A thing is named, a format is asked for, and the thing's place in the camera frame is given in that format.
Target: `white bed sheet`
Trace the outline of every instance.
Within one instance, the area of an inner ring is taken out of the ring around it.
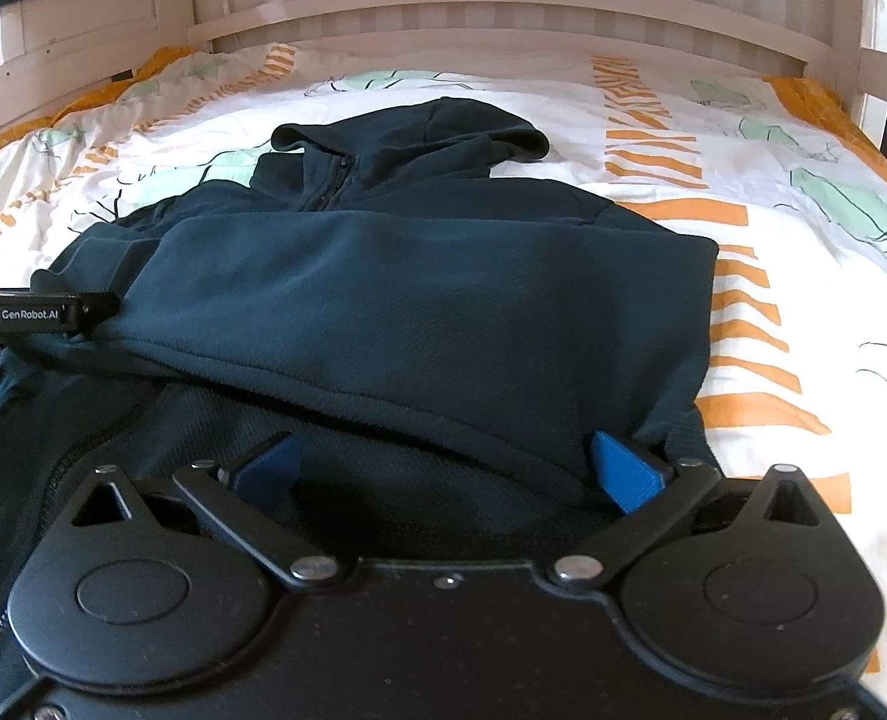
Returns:
[[[801,466],[887,605],[887,181],[761,80],[538,52],[194,55],[0,152],[0,287],[98,220],[202,180],[245,183],[278,124],[442,95],[548,135],[547,159],[494,176],[564,181],[720,243],[699,394],[713,450],[733,476]],[[875,664],[865,682],[887,702],[887,620]]]

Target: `screw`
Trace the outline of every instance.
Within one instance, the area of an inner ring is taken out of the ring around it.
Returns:
[[[562,581],[596,579],[603,573],[603,564],[589,555],[567,555],[554,563],[554,572]]]
[[[434,586],[437,590],[455,590],[463,580],[459,574],[444,574],[434,579]]]
[[[34,720],[64,720],[65,717],[60,707],[39,707],[34,712]]]
[[[339,562],[327,555],[298,557],[290,566],[290,573],[303,581],[326,581],[339,573]]]

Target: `zipper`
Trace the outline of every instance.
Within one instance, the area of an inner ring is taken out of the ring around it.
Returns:
[[[344,182],[346,181],[346,176],[349,175],[350,170],[353,167],[353,157],[341,157],[339,159],[339,166],[336,168],[336,175],[334,175],[333,180],[330,181],[329,186],[326,188],[323,194],[317,199],[317,202],[314,203],[314,211],[326,211],[327,207],[333,201],[336,193],[341,191],[344,188]]]
[[[120,435],[120,433],[133,427],[141,416],[147,412],[147,409],[152,405],[152,402],[157,400],[157,396],[159,396],[160,392],[161,389],[154,389],[154,392],[145,398],[141,398],[136,406],[130,409],[128,413],[121,416],[116,422],[107,426],[103,430],[88,436],[85,440],[82,440],[82,442],[70,447],[70,449],[59,458],[56,465],[53,466],[50,476],[47,478],[47,485],[44,488],[43,493],[43,504],[40,506],[40,514],[37,517],[37,526],[34,528],[31,551],[37,547],[37,544],[43,538],[44,533],[46,533],[47,529],[50,527],[53,514],[55,513],[53,510],[56,509],[56,493],[58,493],[63,478],[84,456],[99,449],[101,446],[114,439],[114,437]],[[4,610],[0,615],[0,639],[6,632],[8,632],[8,630],[10,630],[10,620],[8,619],[7,611]]]

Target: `bed frame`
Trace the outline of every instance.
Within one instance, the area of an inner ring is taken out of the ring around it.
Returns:
[[[301,20],[387,6],[531,4],[629,14],[702,30],[795,60],[803,76],[835,90],[856,112],[863,94],[887,100],[887,53],[861,47],[867,0],[831,0],[829,42],[697,0],[275,0],[195,23],[195,0],[0,0],[4,64],[0,66],[0,130],[21,119],[56,112],[83,91],[139,67],[154,50],[267,34]],[[296,42],[364,55],[393,55],[404,47],[514,47],[624,55],[704,74],[754,71],[734,62],[672,47],[594,34],[519,28],[369,30]]]

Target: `blue gripper pad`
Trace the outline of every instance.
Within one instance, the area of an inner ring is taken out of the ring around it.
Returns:
[[[645,460],[598,430],[590,441],[590,456],[597,471],[597,484],[613,502],[630,514],[651,498],[656,498],[667,485],[667,471],[662,463]]]
[[[231,490],[244,503],[271,514],[300,475],[301,436],[288,435],[241,467]]]

